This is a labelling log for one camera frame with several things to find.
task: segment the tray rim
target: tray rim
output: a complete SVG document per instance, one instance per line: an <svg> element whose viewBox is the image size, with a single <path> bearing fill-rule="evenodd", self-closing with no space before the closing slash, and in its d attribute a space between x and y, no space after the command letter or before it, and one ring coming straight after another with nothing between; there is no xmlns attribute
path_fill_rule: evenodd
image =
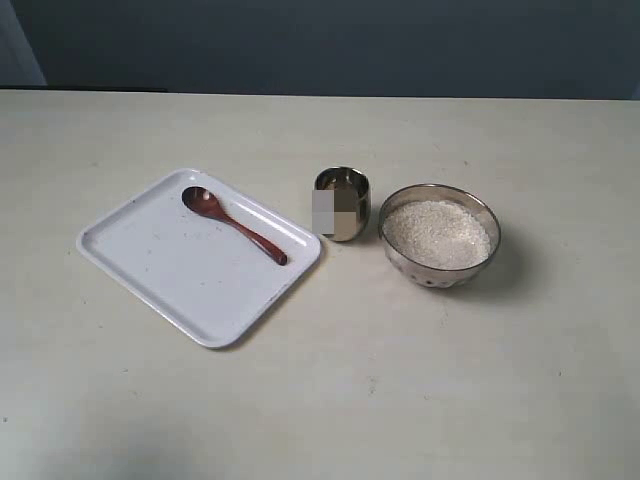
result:
<svg viewBox="0 0 640 480"><path fill-rule="evenodd" d="M207 177L212 178L216 182L224 185L226 188L229 188L230 190L232 190L236 194L240 195L244 199L246 199L246 200L248 200L250 202L253 202L254 204L258 205L259 207L262 207L265 210L268 210L269 212L275 214L281 220L284 220L286 223L294 226L295 228L300 230L302 233L308 235L308 237L310 239L309 246L305 247L305 248L309 248L310 247L312 249L312 254L310 256L310 261L308 261L308 264L305 264L304 267L302 268L302 270L299 273L296 273L296 275L292 277L291 281L289 281L289 282L285 283L284 285L282 285L282 287L274 295L272 295L269 298L269 300L267 300L267 302L265 302L265 304L262 305L262 307L255 314L252 315L251 321L247 324L246 327L238 329L238 332L234 333L234 335L227 336L227 337L224 337L224 338L217 337L217 339L219 341L205 339L205 338L197 335L195 332L192 332L189 329L185 328L184 325L182 325L181 322L177 321L177 319L174 319L171 315L169 315L168 313L164 312L163 309L160 308L158 305L156 305L150 298L148 298L144 294L144 292L142 292L140 289L136 288L133 284L131 284L125 278L120 276L108 264L102 262L98 257L93 255L85 247L85 245L83 244L83 240L84 240L85 236L87 235L87 233L91 229L97 227L102 222L104 222L105 220L107 220L108 218L113 216L114 214L118 213L120 210L122 210L123 208L128 206L130 203L132 203L134 200L138 199L140 196L144 195L146 192L149 192L149 191L153 190L154 188L158 187L160 184L162 184L167 179L173 177L174 175L181 175L181 174L185 174L185 173L191 173L191 174L196 173L196 174L200 174L200 175L206 175ZM229 185L228 183L220 180L218 177L214 177L213 175L210 175L209 173L207 173L207 172L205 172L203 170L199 170L197 168L190 168L190 167L179 168L177 170L173 170L172 172L168 173L167 175L164 175L162 178L160 178L159 180L153 182L152 184L150 184L149 186L147 186L146 188L144 188L142 191L138 192L134 196L129 197L128 200L122 202L120 205L116 206L115 208L109 210L107 213L105 213L105 214L101 215L100 217L98 217L97 220L95 220L94 222L92 222L88 226L84 227L80 231L80 233L76 236L75 245L76 245L76 249L80 252L80 254L83 257L85 257L91 263L96 265L100 270L102 270L109 277L111 277L111 279L115 280L116 283L118 283L120 286L124 287L126 290L128 290L133 295L135 295L139 300L144 302L153 311L158 313L165 320L167 320L169 323L171 323L174 327L176 327L182 333L187 335L191 340L193 340L194 342L196 342L197 344L199 344L199 345L201 345L201 346L203 346L205 348L210 348L210 349L223 348L223 347L227 347L229 345L232 345L238 339L240 339L246 332L248 332L251 329L251 327L253 325L255 325L255 323L258 322L262 318L262 316L265 314L265 312L274 303L276 303L278 301L278 299L280 297L282 297L282 295L287 290L292 288L318 262L318 259L320 258L320 255L322 253L322 248L323 248L322 247L322 242L320 241L318 236L315 235L314 233L310 232L306 228L302 227L301 225L298 225L297 223L293 222L289 218L281 215L276 210L270 208L268 205L265 205L262 202L258 202L253 197L251 197L249 195L246 195L245 193L243 193L242 191L238 190L237 188L235 188L235 187Z"/></svg>

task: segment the metal bowl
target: metal bowl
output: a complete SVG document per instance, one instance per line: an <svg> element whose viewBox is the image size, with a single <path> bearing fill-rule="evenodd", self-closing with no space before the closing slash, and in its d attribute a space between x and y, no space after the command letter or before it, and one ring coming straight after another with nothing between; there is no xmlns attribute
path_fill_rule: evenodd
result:
<svg viewBox="0 0 640 480"><path fill-rule="evenodd" d="M425 200L457 203L471 213L484 227L489 236L489 256L483 262L461 270L442 270L422 265L400 251L389 242L383 231L387 217L398 207ZM398 190L385 200L378 217L378 235L384 243L384 251L389 261L413 282L425 287L448 288L461 285L475 277L493 260L500 246L500 224L491 209L470 193L447 185L421 184Z"/></svg>

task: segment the bowl rim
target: bowl rim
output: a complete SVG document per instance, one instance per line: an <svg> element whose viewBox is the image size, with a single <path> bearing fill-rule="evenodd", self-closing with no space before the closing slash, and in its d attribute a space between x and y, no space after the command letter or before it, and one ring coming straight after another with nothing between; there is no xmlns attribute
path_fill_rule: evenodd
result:
<svg viewBox="0 0 640 480"><path fill-rule="evenodd" d="M396 248L396 246L389 241L389 239L387 238L387 236L384 234L384 231L382 229L382 226L384 224L384 221L381 221L381 216L382 216L382 212L384 212L384 207L387 205L387 203L389 203L389 201L395 197L397 194L404 192L405 190L409 190L412 188L418 188L418 187L440 187L440 188L448 188L449 190L454 190L458 193L462 193L464 195L467 195L468 197L471 197L473 200L475 200L476 202L478 202L482 207L486 208L487 211L489 212L489 215L491 215L491 218L493 218L493 221L496 223L496 227L498 228L498 241L496 242L496 248L493 249L493 251L489 254L489 256L487 258L485 258L482 262L480 263L476 263L475 265L471 265L470 267L465 267L465 268L456 268L456 269L445 269L445 268L437 268L437 267L431 267L429 265L424 265L422 263L416 262L415 260L413 260L412 258L407 257L404 253L402 253L400 250L398 250L398 248ZM502 243L502 227L500 227L500 222L498 221L498 217L496 217L496 215L493 213L493 210L491 210L491 208L489 207L489 205L487 205L486 203L484 203L482 200L480 200L478 197L476 197L475 195L467 192L466 190L463 190L461 188L457 188L457 187L452 187L451 185L444 185L442 183L416 183L414 185L408 185L406 187L401 188L400 190L396 190L395 192L393 192L391 195L389 195L384 202L382 202L382 205L380 206L380 210L379 210L379 214L378 214L378 237L379 238L383 238L384 241L387 243L387 245L389 245L391 248L393 248L393 250L395 250L399 255L401 255L403 258L407 259L409 262L413 263L414 265L418 265L419 267L423 267L423 268L428 268L430 270L435 270L437 272L464 272L466 270L475 270L478 267L482 267L482 266L486 266L488 265L491 260L493 260L493 257L495 256L496 252L498 251L498 249L500 248L500 244Z"/></svg>
<svg viewBox="0 0 640 480"><path fill-rule="evenodd" d="M366 190L364 191L364 193L362 193L362 195L358 193L358 200L363 200L363 199L367 198L367 195L371 194L371 183L369 182L369 179L367 178L367 176L364 173L362 173L360 170L358 170L357 168L347 167L345 165L334 165L333 167L327 167L324 170L322 170L320 173L318 173L318 175L316 175L316 179L313 182L313 188L315 190L320 190L318 188L318 181L320 180L320 178L323 175L328 174L329 172L335 171L335 170L350 170L350 171L360 175L364 179L364 182L365 182L365 185L366 185Z"/></svg>

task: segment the steel bowl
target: steel bowl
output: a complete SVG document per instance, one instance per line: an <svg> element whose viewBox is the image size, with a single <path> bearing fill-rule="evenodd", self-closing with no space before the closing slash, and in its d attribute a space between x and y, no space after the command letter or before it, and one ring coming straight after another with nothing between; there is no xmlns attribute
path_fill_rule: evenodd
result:
<svg viewBox="0 0 640 480"><path fill-rule="evenodd" d="M425 200L457 203L472 214L484 227L489 236L489 256L481 263L460 270L442 270L422 265L401 253L385 236L383 225L395 209L412 202ZM411 281L425 287L448 288L462 285L487 267L500 246L500 224L491 209L477 197L459 188L447 185L420 184L398 190L385 200L378 217L378 235L384 243L384 251L389 261Z"/></svg>
<svg viewBox="0 0 640 480"><path fill-rule="evenodd" d="M334 242L348 242L360 235L371 215L371 189L364 173L351 167L331 167L322 171L315 190L332 190L333 231L319 232Z"/></svg>

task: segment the small metal cup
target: small metal cup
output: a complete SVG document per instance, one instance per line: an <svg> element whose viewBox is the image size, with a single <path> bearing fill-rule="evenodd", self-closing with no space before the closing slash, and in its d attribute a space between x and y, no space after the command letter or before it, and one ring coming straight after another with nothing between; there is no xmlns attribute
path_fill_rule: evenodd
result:
<svg viewBox="0 0 640 480"><path fill-rule="evenodd" d="M313 231L334 242L356 238L371 215L369 180L350 167L331 167L316 178Z"/></svg>

